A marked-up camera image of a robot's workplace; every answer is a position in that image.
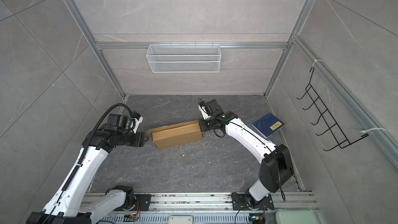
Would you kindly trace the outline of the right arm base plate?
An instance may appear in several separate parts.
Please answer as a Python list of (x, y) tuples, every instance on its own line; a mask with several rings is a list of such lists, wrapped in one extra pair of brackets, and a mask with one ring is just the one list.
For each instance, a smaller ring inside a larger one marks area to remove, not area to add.
[(231, 193), (233, 209), (238, 210), (274, 210), (274, 203), (271, 195), (265, 196), (262, 200), (255, 200), (248, 192), (238, 194)]

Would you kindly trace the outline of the white device bottom edge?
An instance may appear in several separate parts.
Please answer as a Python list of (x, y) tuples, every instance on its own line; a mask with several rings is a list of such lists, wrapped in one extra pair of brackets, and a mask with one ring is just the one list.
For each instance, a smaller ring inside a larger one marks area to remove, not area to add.
[(193, 217), (187, 215), (172, 215), (168, 219), (168, 224), (193, 224)]

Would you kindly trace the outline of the green box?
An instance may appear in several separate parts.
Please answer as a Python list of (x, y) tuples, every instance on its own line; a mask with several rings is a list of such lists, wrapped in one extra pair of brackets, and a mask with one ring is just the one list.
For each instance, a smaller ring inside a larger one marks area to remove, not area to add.
[(315, 213), (310, 210), (278, 210), (275, 216), (278, 224), (319, 224)]

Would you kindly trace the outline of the brown cardboard box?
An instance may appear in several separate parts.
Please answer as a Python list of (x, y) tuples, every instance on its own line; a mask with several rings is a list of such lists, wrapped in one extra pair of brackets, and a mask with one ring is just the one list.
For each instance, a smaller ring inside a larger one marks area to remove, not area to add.
[(168, 149), (203, 140), (198, 120), (150, 129), (146, 133), (157, 150)]

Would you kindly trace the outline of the blue book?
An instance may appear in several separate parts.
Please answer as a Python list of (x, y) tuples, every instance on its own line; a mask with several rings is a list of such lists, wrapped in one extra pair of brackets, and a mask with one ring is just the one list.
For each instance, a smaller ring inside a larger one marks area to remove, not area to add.
[(285, 126), (285, 123), (274, 116), (272, 113), (268, 113), (259, 120), (255, 121), (252, 126), (260, 132), (265, 138), (269, 138), (278, 130)]

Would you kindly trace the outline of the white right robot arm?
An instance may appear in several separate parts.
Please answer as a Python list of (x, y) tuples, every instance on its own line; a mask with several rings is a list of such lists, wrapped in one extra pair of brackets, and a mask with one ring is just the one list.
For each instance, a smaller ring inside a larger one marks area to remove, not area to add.
[(225, 112), (216, 100), (198, 99), (202, 119), (199, 120), (202, 132), (213, 131), (217, 137), (220, 130), (242, 144), (260, 163), (257, 181), (245, 192), (249, 207), (260, 203), (272, 203), (271, 193), (282, 190), (282, 186), (294, 176), (295, 171), (287, 146), (276, 145), (261, 137), (233, 112)]

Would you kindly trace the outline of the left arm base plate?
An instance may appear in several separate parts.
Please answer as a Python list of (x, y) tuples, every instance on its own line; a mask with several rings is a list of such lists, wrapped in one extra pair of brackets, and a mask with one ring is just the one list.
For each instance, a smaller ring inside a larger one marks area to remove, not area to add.
[(148, 211), (151, 203), (150, 194), (127, 195), (124, 205), (121, 207), (124, 211)]

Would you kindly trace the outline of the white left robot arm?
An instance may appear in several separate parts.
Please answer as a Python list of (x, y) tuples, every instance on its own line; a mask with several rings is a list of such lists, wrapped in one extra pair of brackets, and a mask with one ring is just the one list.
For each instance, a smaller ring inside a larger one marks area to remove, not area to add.
[(97, 170), (117, 146), (143, 147), (144, 132), (137, 129), (143, 117), (110, 114), (105, 124), (92, 130), (82, 143), (78, 159), (52, 199), (40, 212), (32, 212), (28, 224), (95, 224), (114, 209), (132, 210), (138, 207), (134, 189), (117, 185), (89, 206), (82, 202)]

